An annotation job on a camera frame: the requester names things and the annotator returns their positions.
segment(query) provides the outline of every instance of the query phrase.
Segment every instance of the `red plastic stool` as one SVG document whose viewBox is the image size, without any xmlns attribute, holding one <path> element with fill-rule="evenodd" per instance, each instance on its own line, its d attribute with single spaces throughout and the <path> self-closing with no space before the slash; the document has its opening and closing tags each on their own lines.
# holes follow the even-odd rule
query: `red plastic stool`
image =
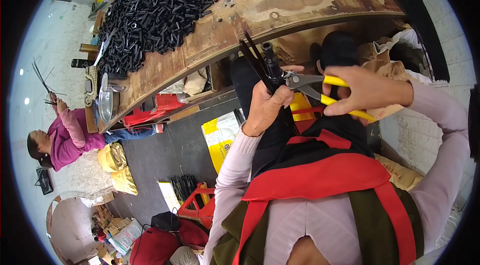
<svg viewBox="0 0 480 265">
<path fill-rule="evenodd" d="M 215 196 L 210 198 L 210 201 L 207 202 L 207 204 L 203 208 L 200 208 L 198 206 L 197 200 L 195 199 L 195 195 L 214 194 L 215 188 L 200 188 L 201 185 L 203 185 L 203 183 L 197 184 L 197 189 L 195 189 L 192 194 L 190 194 L 190 196 L 178 210 L 177 214 L 181 217 L 201 221 L 203 226 L 205 226 L 207 229 L 210 229 L 213 222 L 213 211 L 215 210 Z M 187 209 L 187 207 L 191 203 L 193 203 L 195 210 Z"/>
<path fill-rule="evenodd" d="M 157 94 L 155 95 L 157 109 L 152 111 L 141 111 L 140 107 L 133 110 L 132 115 L 123 118 L 125 127 L 130 127 L 135 124 L 141 124 L 155 118 L 159 118 L 168 111 L 180 108 L 184 104 L 177 100 L 176 94 Z"/>
</svg>

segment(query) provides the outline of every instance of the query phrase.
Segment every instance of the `woman in pink jacket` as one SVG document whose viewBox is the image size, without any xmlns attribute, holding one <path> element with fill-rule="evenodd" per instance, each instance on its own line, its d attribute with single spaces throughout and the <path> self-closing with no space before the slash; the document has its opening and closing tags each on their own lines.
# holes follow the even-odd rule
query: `woman in pink jacket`
<svg viewBox="0 0 480 265">
<path fill-rule="evenodd" d="M 163 133 L 167 128 L 165 123 L 161 123 L 133 131 L 89 133 L 85 109 L 71 111 L 55 94 L 50 95 L 50 100 L 57 103 L 56 106 L 52 105 L 57 118 L 47 132 L 36 130 L 28 134 L 27 149 L 30 156 L 37 159 L 41 166 L 52 167 L 56 172 L 92 149 L 104 148 L 106 144 L 117 140 L 141 139 L 155 133 Z"/>
</svg>

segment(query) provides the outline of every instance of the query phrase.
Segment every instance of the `worn wooden table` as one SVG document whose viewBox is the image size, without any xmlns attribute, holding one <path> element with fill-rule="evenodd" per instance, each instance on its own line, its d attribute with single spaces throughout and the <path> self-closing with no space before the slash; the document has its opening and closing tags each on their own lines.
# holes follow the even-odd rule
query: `worn wooden table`
<svg viewBox="0 0 480 265">
<path fill-rule="evenodd" d="M 238 52 L 238 39 L 243 38 L 244 31 L 259 43 L 359 18 L 404 16 L 394 0 L 219 0 L 210 10 L 212 13 L 196 22 L 195 32 L 185 37 L 175 52 L 146 54 L 144 67 L 129 74 L 130 86 L 120 93 L 117 115 L 108 124 L 99 120 L 99 133 L 160 90 Z"/>
</svg>

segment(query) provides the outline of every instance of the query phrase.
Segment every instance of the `sneaker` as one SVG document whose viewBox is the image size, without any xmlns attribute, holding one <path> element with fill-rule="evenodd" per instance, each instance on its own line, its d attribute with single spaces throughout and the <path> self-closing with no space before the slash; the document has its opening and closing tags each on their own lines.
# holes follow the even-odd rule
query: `sneaker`
<svg viewBox="0 0 480 265">
<path fill-rule="evenodd" d="M 163 133 L 167 130 L 167 124 L 166 123 L 154 124 L 153 129 L 155 130 L 155 133 Z"/>
</svg>

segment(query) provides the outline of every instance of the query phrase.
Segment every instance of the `hand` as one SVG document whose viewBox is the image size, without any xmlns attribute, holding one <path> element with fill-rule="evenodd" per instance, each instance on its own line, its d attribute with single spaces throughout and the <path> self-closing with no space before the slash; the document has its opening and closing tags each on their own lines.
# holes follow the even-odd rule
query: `hand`
<svg viewBox="0 0 480 265">
<path fill-rule="evenodd" d="M 348 98 L 325 108 L 323 114 L 326 116 L 343 115 L 353 110 L 376 109 L 392 104 L 410 106 L 413 101 L 413 88 L 409 82 L 392 80 L 359 66 L 329 66 L 325 69 L 325 75 L 342 78 L 351 90 Z M 322 90 L 323 94 L 329 96 L 332 85 L 322 84 Z"/>
<path fill-rule="evenodd" d="M 59 114 L 62 113 L 67 108 L 68 106 L 66 102 L 64 102 L 62 99 L 57 99 L 57 112 Z"/>
<path fill-rule="evenodd" d="M 282 85 L 270 95 L 265 84 L 260 81 L 253 88 L 250 103 L 250 113 L 242 131 L 249 137 L 258 137 L 267 130 L 277 118 L 282 106 L 290 105 L 293 91 Z"/>
<path fill-rule="evenodd" d="M 51 93 L 49 94 L 49 96 L 50 96 L 50 101 L 51 101 L 51 102 L 57 102 L 57 95 L 56 95 L 56 94 L 54 94 L 53 92 L 51 92 Z"/>
</svg>

